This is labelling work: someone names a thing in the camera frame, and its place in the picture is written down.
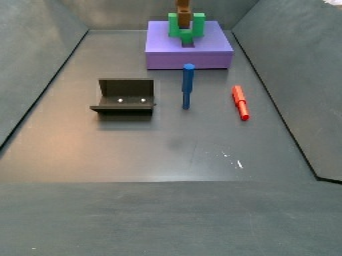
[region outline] gray wall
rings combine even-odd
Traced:
[[[0,0],[0,146],[85,32],[60,2]]]
[[[175,0],[60,0],[91,29],[147,29],[148,20],[166,20]],[[231,29],[259,0],[192,0],[192,11],[204,12]]]
[[[342,11],[322,0],[260,0],[234,28],[314,171],[333,180],[342,180],[341,24]]]

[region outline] green block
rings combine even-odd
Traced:
[[[204,13],[194,13],[194,21],[192,21],[192,36],[194,37],[204,36],[204,23],[206,23],[206,14]]]
[[[192,44],[192,29],[180,29],[182,44]]]
[[[180,37],[180,29],[178,27],[176,13],[168,13],[168,36]]]

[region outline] blue cylinder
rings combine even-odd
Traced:
[[[192,92],[192,81],[194,81],[194,64],[184,64],[183,66],[183,109],[190,108],[190,93]]]

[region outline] purple block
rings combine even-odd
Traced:
[[[234,50],[216,21],[206,21],[204,37],[194,38],[195,47],[182,47],[180,38],[168,37],[168,21],[150,21],[146,40],[147,69],[228,68]]]

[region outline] brown block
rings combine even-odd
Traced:
[[[190,28],[191,10],[188,7],[190,0],[176,0],[178,26]]]

